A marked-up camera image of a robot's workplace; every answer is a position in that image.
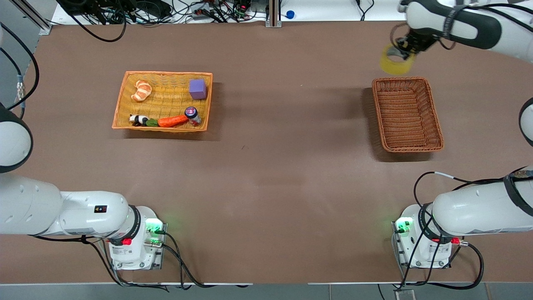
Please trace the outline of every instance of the brown wicker basket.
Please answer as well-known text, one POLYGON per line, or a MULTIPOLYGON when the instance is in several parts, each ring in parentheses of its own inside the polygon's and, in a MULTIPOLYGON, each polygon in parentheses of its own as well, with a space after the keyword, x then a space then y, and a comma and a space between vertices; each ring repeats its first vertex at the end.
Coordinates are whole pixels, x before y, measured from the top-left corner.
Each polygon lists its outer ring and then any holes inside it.
POLYGON ((388 152, 435 152, 444 147, 431 88, 422 77, 372 82, 381 144, 388 152))
POLYGON ((213 89, 213 73, 195 72, 155 72, 127 71, 122 80, 118 94, 117 108, 113 119, 113 129, 136 129, 166 132, 206 131, 211 108, 211 92, 213 89), (194 100, 189 94, 189 81, 203 79, 207 85, 207 99, 194 100), (152 86, 152 94, 145 101, 137 102, 131 95, 137 91, 137 80, 146 80, 152 86), (185 109, 194 106, 198 110, 201 124, 197 127, 189 122, 175 127, 135 127, 130 123, 130 114, 145 115, 159 119, 183 115, 185 109))

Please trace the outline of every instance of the purple block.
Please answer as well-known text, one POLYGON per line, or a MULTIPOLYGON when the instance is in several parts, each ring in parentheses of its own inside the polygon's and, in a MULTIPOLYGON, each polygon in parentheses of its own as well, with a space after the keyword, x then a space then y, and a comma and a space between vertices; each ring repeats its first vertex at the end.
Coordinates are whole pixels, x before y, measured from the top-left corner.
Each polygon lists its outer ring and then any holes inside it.
POLYGON ((189 81, 189 94, 193 99, 206 99, 207 98, 207 87, 205 86, 205 81, 203 79, 195 79, 189 81))

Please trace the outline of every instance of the small can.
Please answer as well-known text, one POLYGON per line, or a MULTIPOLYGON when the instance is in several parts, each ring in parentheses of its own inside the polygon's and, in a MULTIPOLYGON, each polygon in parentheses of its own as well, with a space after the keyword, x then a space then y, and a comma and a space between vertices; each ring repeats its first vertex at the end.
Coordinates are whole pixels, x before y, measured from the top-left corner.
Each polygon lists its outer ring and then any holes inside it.
POLYGON ((192 106, 187 107, 185 109, 185 116, 189 118, 189 123, 191 123, 193 126, 200 125, 201 119, 195 107, 192 107, 192 106))

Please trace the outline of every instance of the brown tabletop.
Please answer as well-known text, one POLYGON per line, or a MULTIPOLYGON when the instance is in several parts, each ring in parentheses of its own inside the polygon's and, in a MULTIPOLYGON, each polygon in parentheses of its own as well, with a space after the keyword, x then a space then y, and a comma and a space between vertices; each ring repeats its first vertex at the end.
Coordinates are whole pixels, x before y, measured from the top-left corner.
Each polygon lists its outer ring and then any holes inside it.
MULTIPOLYGON (((62 191, 118 192, 151 207, 203 282, 399 281, 390 222, 414 203, 421 173, 474 180, 530 163, 518 113, 533 96, 533 66, 434 46, 409 75, 429 80, 444 150, 387 155, 371 84, 387 77, 379 57, 394 24, 128 26, 112 44, 55 26, 36 51, 41 81, 25 117, 34 152, 15 173, 62 191), (214 73, 209 130, 112 130, 127 70, 214 73)), ((105 37, 120 31, 91 29, 105 37)), ((430 202, 456 185, 427 178, 419 196, 430 202)), ((469 237, 485 258, 484 281, 533 281, 532 237, 469 237)), ((7 235, 0 243, 2 283, 110 281, 89 246, 7 235)), ((470 252, 432 280, 473 280, 470 252)), ((176 267, 166 256, 162 271, 126 275, 177 282, 176 267)))

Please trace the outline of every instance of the can lid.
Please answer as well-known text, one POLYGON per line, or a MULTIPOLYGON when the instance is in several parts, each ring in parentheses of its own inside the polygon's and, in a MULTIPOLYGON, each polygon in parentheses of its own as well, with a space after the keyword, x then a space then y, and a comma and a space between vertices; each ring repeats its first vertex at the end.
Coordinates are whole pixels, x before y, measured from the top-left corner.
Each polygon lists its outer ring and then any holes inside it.
POLYGON ((198 111, 196 110, 195 107, 189 106, 185 109, 185 116, 187 116, 187 118, 192 119, 196 117, 197 115, 198 115, 198 111))

